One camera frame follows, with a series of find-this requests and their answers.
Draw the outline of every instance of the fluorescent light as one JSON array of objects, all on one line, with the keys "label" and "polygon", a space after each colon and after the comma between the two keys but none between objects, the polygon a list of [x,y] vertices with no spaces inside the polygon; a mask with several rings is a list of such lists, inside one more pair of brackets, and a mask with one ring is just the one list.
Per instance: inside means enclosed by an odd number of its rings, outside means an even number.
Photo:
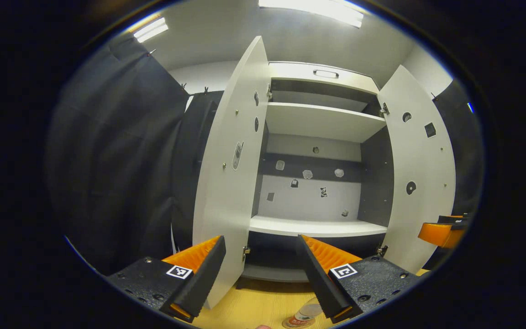
[{"label": "fluorescent light", "polygon": [[147,39],[149,39],[151,37],[154,37],[154,36],[160,34],[163,31],[167,31],[167,29],[168,29],[168,26],[164,24],[161,27],[157,27],[157,28],[147,32],[146,34],[138,37],[137,41],[144,42],[145,40],[147,40]]},{"label": "fluorescent light", "polygon": [[361,8],[343,0],[259,0],[261,8],[294,9],[315,13],[342,21],[353,27],[361,27]]},{"label": "fluorescent light", "polygon": [[133,36],[137,38],[137,41],[144,42],[150,39],[151,37],[160,34],[163,31],[167,31],[167,29],[168,26],[165,24],[165,18],[161,17],[157,21],[154,21],[150,25],[147,25],[141,30],[135,32]]}]

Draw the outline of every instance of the drawer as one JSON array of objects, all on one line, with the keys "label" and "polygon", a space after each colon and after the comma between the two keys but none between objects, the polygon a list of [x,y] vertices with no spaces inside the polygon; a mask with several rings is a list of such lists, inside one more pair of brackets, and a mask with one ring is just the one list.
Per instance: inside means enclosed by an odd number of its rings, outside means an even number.
[{"label": "drawer", "polygon": [[269,62],[271,79],[309,81],[337,85],[376,95],[379,89],[373,79],[360,73],[336,67],[294,62]]}]

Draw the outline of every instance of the wooden table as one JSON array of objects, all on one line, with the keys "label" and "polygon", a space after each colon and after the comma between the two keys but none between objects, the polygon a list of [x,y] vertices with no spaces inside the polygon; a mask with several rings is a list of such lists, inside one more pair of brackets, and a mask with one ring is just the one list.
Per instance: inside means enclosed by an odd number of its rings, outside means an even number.
[{"label": "wooden table", "polygon": [[[427,270],[419,270],[422,275]],[[282,329],[281,322],[293,316],[305,302],[316,297],[309,283],[281,283],[240,279],[241,289],[233,287],[213,309],[202,308],[192,325],[203,329],[255,329],[268,325]],[[309,329],[324,329],[332,321],[320,314]]]}]

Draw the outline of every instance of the cabinet door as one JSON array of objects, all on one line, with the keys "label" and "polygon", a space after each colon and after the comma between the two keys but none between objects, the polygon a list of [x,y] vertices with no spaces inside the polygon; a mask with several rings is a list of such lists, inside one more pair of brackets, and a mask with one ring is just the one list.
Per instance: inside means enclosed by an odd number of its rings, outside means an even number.
[{"label": "cabinet door", "polygon": [[[416,273],[436,250],[417,237],[422,223],[437,223],[439,215],[452,212],[456,189],[452,145],[430,96],[402,65],[377,98],[390,112],[384,118],[393,150],[395,186],[383,242],[389,246],[385,258]],[[428,137],[426,126],[430,123],[436,132]],[[408,187],[409,182],[415,187]]]},{"label": "cabinet door", "polygon": [[[244,267],[242,248],[247,245],[270,83],[267,54],[258,36],[228,81],[200,168],[193,244],[217,235],[224,235],[226,242],[225,260],[206,300],[206,308],[213,308],[221,300]],[[237,144],[242,146],[238,161]]]}]

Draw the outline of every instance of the bottle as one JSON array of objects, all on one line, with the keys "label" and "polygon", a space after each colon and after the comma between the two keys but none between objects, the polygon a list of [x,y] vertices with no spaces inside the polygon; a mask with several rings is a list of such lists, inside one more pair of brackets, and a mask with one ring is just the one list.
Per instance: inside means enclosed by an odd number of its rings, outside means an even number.
[{"label": "bottle", "polygon": [[314,297],[301,306],[299,311],[292,317],[284,320],[282,325],[286,328],[305,328],[316,322],[315,317],[322,313],[318,298]]}]

